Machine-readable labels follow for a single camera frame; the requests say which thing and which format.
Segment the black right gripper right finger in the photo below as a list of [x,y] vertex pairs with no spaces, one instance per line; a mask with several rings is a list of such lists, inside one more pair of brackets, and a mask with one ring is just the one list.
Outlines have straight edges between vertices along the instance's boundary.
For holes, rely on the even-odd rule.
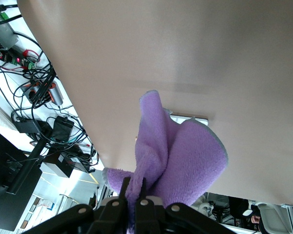
[[232,234],[233,231],[183,203],[163,207],[158,196],[147,196],[143,179],[135,204],[136,234]]

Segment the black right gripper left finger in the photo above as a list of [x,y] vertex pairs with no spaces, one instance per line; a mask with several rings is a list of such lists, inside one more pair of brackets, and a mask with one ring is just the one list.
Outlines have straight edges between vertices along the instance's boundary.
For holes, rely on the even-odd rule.
[[118,197],[108,197],[94,210],[76,205],[26,231],[26,234],[125,234],[127,226],[126,189],[130,177],[123,179]]

